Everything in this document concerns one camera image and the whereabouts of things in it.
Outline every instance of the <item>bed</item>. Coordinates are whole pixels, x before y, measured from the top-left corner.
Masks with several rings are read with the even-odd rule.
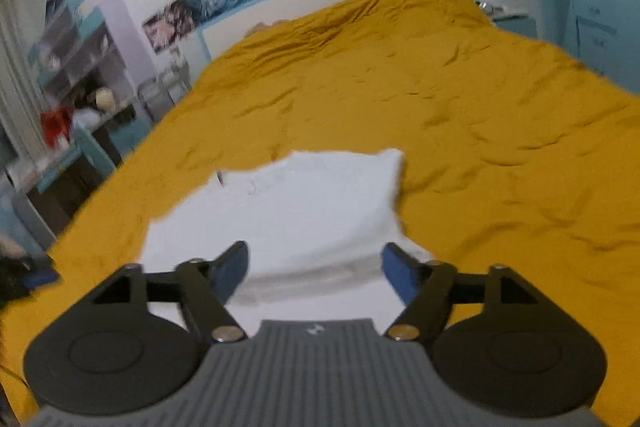
[[[21,374],[30,340],[134,261],[150,220],[217,169],[386,148],[405,155],[406,235],[462,271],[508,264],[572,314],[609,362],[594,411],[629,425],[640,102],[560,49],[500,31],[472,0],[346,0],[222,52],[52,249],[64,282],[4,314],[4,365]],[[23,385],[0,378],[18,415],[33,414]]]

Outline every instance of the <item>black cable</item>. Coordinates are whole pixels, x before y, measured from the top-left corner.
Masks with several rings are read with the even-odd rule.
[[[5,365],[2,365],[2,364],[0,364],[0,370],[4,371],[10,377],[15,378],[15,380],[20,381],[22,383],[22,385],[27,388],[27,391],[31,392],[31,387],[29,387],[29,384],[27,383],[27,381],[24,380],[23,377],[18,375],[18,373],[14,373],[11,369],[9,369],[8,367],[6,367]]]

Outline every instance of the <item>black circular disc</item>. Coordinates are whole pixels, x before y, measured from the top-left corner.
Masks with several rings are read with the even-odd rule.
[[[79,415],[115,415],[153,405],[198,367],[180,326],[118,305],[78,308],[32,343],[24,372],[41,403]]]
[[[457,393],[511,416],[549,417],[590,403],[606,372],[602,348],[580,328],[539,324],[526,314],[476,315],[442,332],[433,365]]]

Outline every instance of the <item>yellow bedsheet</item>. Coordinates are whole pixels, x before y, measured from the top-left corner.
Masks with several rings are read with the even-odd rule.
[[[350,0],[233,47],[53,249],[65,282],[4,315],[4,363],[21,373],[30,340],[216,169],[387,147],[406,154],[408,236],[464,271],[513,266],[604,345],[595,412],[640,415],[640,103],[471,0]]]

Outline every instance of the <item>gray ribbed surface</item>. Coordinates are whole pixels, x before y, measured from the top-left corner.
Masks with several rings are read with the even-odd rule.
[[[31,427],[604,427],[579,409],[544,420],[486,412],[448,390],[422,348],[380,337],[370,320],[265,321],[209,350],[193,380],[145,411],[107,419],[44,409]]]

